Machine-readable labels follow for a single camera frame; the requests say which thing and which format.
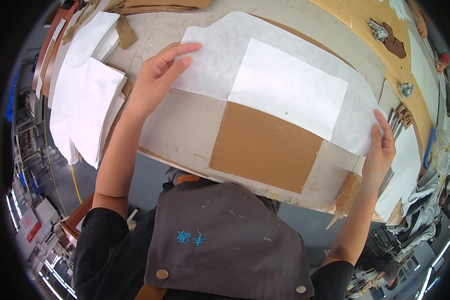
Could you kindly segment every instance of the fingernail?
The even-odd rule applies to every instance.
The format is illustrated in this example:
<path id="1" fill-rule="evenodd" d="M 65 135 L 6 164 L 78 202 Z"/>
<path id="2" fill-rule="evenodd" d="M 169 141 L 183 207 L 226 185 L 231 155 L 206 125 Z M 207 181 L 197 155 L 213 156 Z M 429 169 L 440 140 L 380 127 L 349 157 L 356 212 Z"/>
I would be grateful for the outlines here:
<path id="1" fill-rule="evenodd" d="M 188 56 L 182 58 L 182 62 L 186 66 L 190 65 L 192 63 L 192 56 L 188 55 Z"/>

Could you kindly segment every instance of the hand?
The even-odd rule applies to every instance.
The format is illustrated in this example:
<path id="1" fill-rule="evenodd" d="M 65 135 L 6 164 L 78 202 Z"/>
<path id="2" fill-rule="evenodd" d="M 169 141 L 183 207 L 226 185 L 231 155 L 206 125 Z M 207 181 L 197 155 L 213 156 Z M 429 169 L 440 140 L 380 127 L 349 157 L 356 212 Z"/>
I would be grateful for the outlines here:
<path id="1" fill-rule="evenodd" d="M 427 38 L 428 31 L 427 31 L 427 24 L 425 23 L 425 20 L 423 18 L 418 19 L 418 23 L 416 24 L 416 28 L 418 29 L 418 32 L 420 33 L 420 36 L 424 39 Z"/>
<path id="2" fill-rule="evenodd" d="M 377 109 L 373 113 L 383 129 L 383 137 L 380 134 L 378 125 L 374 124 L 372 126 L 372 148 L 363 164 L 361 186 L 366 188 L 368 192 L 376 195 L 388 169 L 392 165 L 396 150 L 394 134 L 387 120 Z"/>
<path id="3" fill-rule="evenodd" d="M 175 57 L 198 51 L 201 47 L 202 45 L 197 43 L 173 43 L 147 59 L 140 69 L 128 105 L 142 117 L 151 115 L 170 91 L 172 83 L 192 63 L 191 56 L 183 57 L 174 63 Z"/>
<path id="4" fill-rule="evenodd" d="M 438 74 L 442 74 L 447 67 L 447 62 L 441 57 L 438 59 L 438 62 L 435 63 L 435 69 L 437 69 Z"/>

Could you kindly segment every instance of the stack of brown paper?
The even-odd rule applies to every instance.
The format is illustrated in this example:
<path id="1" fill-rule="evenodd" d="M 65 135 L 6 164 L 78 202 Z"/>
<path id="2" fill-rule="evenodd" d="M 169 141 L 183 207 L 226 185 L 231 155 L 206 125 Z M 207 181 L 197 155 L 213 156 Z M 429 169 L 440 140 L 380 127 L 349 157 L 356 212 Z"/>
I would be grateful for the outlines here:
<path id="1" fill-rule="evenodd" d="M 123 4 L 122 15 L 135 15 L 204 9 L 210 4 L 210 0 L 126 0 Z"/>

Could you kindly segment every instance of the table surface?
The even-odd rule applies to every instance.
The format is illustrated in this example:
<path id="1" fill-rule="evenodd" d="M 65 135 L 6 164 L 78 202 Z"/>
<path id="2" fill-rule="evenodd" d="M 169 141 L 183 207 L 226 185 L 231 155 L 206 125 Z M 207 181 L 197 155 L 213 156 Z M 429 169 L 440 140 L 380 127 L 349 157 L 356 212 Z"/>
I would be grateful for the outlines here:
<path id="1" fill-rule="evenodd" d="M 387 72 L 384 62 L 348 26 L 308 1 L 212 1 L 207 9 L 197 11 L 131 15 L 128 19 L 138 40 L 126 49 L 117 48 L 108 62 L 125 69 L 128 79 L 135 82 L 143 61 L 168 44 L 180 42 L 188 27 L 208 27 L 233 11 L 282 23 L 328 47 L 364 76 L 379 101 Z M 238 184 L 271 199 L 334 212 L 335 198 L 347 175 L 354 168 L 360 169 L 363 158 L 323 141 L 301 194 L 216 171 L 209 163 L 226 107 L 226 101 L 171 89 L 146 120 L 138 152 L 201 177 Z M 421 138 L 428 141 L 428 136 Z M 373 220 L 383 222 L 377 214 Z"/>

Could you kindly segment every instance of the yellow cable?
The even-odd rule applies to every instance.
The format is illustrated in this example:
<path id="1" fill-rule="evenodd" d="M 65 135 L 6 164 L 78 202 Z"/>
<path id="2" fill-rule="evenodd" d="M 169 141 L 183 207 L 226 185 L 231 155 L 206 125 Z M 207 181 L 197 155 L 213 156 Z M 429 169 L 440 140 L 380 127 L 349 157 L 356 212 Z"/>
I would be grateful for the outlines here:
<path id="1" fill-rule="evenodd" d="M 75 191 L 77 191 L 78 201 L 80 204 L 82 204 L 82 199 L 80 198 L 80 193 L 78 192 L 77 188 L 77 182 L 75 181 L 75 173 L 73 173 L 73 166 L 70 166 L 70 170 L 72 170 L 72 178 L 73 178 L 73 184 L 75 184 Z"/>
<path id="2" fill-rule="evenodd" d="M 53 170 L 52 165 L 50 163 L 50 153 L 48 153 L 48 142 L 47 142 L 47 120 L 46 120 L 46 107 L 47 107 L 47 101 L 44 101 L 43 104 L 43 131 L 45 136 L 45 145 L 46 145 L 46 154 L 48 156 L 48 166 L 50 167 L 50 174 L 52 174 L 52 180 L 53 184 L 55 185 L 56 194 L 58 195 L 58 199 L 60 200 L 60 204 L 62 205 L 63 212 L 65 213 L 65 216 L 68 217 L 67 211 L 65 210 L 65 207 L 63 206 L 62 198 L 60 198 L 59 189 L 57 188 L 57 183 L 55 182 L 55 177 L 53 176 Z"/>

